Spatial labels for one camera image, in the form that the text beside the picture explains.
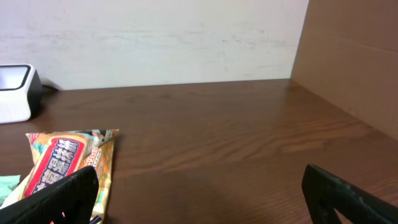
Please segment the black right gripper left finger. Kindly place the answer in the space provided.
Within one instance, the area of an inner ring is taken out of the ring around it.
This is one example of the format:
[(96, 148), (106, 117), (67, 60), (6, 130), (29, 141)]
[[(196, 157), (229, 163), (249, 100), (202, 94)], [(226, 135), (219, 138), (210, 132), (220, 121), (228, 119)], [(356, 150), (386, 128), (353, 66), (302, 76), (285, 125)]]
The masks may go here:
[(86, 166), (1, 209), (1, 223), (89, 224), (98, 189), (95, 168)]

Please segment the light teal snack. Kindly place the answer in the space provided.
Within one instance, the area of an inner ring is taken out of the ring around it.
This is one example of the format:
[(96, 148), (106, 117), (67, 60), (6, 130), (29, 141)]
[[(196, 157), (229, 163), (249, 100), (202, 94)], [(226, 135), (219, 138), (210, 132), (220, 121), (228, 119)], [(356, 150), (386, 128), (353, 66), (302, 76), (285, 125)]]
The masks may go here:
[(2, 205), (12, 191), (19, 185), (20, 175), (0, 176), (0, 204)]

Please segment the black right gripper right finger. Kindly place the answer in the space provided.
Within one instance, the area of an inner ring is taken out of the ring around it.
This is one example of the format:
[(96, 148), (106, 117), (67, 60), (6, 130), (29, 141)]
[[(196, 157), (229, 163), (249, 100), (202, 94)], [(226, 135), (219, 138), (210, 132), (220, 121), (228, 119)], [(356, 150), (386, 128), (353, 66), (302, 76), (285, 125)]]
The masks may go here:
[(341, 223), (341, 213), (352, 223), (397, 223), (397, 207), (334, 174), (309, 164), (302, 192), (313, 223)]

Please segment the cream snack bag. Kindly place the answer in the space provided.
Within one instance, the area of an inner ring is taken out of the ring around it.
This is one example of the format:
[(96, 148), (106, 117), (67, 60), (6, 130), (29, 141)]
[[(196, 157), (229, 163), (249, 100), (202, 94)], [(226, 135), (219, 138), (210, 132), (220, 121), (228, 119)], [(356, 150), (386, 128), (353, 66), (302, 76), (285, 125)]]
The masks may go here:
[(99, 189), (90, 218), (103, 223), (111, 188), (114, 139), (117, 129), (27, 133), (34, 167), (5, 199), (5, 208), (85, 166), (95, 168)]

